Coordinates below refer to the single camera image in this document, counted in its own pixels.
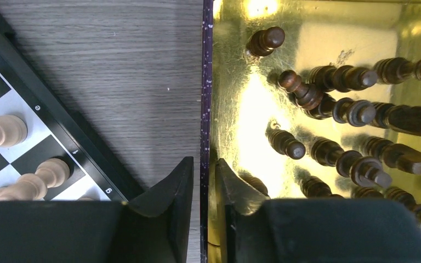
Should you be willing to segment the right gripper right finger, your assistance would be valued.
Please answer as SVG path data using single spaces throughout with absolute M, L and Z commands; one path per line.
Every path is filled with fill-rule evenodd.
M 222 262 L 256 262 L 266 239 L 259 210 L 266 196 L 242 180 L 227 161 L 215 165 L 218 236 Z

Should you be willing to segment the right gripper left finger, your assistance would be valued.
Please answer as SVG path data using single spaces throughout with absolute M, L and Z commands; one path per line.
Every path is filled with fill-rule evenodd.
M 194 159 L 124 206 L 117 230 L 118 262 L 186 262 Z

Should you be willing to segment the dark chess piece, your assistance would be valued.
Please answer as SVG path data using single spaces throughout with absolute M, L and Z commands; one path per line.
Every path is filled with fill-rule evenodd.
M 376 109 L 368 100 L 341 98 L 337 101 L 327 93 L 324 93 L 319 105 L 303 112 L 313 119 L 333 118 L 337 123 L 348 123 L 353 127 L 368 125 L 376 116 Z
M 311 145 L 310 156 L 322 166 L 335 167 L 339 175 L 350 178 L 357 186 L 391 186 L 392 178 L 377 158 L 355 150 L 346 151 L 333 140 L 317 138 Z

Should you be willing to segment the gold tin tray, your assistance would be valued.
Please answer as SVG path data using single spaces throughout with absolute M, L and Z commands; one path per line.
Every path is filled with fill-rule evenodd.
M 421 1 L 204 1 L 202 262 L 421 262 Z

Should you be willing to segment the black white chess board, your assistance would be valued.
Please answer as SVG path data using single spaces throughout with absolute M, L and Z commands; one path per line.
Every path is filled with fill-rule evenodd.
M 0 14 L 0 193 L 35 182 L 40 200 L 129 201 L 144 192 L 86 119 L 69 111 Z

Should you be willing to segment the light chess pawn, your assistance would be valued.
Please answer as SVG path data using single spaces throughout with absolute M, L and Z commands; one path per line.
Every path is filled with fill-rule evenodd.
M 0 201 L 34 201 L 46 196 L 50 188 L 62 185 L 70 177 L 66 162 L 51 158 L 42 162 L 34 173 L 27 173 L 7 187 L 0 188 Z
M 15 115 L 0 116 L 0 146 L 11 147 L 27 137 L 25 122 Z

